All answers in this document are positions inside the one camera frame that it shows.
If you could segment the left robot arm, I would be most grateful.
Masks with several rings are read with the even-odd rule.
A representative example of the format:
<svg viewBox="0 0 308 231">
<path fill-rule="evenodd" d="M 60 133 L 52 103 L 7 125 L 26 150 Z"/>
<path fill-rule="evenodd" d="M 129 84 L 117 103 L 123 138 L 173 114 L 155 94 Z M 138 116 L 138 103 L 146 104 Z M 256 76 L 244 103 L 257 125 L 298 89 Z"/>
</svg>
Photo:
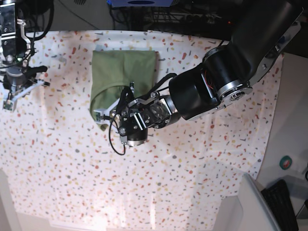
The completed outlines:
<svg viewBox="0 0 308 231">
<path fill-rule="evenodd" d="M 300 30 L 302 0 L 258 0 L 228 44 L 200 64 L 153 83 L 154 51 L 94 51 L 90 113 L 101 128 L 115 125 L 125 146 L 146 142 L 150 128 L 192 120 L 250 94 Z"/>
</svg>

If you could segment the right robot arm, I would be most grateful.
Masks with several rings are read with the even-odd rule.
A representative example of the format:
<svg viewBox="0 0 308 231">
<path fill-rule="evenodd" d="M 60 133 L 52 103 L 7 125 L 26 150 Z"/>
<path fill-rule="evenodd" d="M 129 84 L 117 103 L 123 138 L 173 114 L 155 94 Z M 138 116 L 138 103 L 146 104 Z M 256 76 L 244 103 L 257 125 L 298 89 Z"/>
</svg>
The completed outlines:
<svg viewBox="0 0 308 231">
<path fill-rule="evenodd" d="M 30 66 L 35 42 L 49 32 L 54 18 L 52 0 L 2 0 L 0 2 L 0 91 L 2 108 L 13 112 L 17 101 L 49 82 L 37 74 L 47 72 L 44 65 Z"/>
</svg>

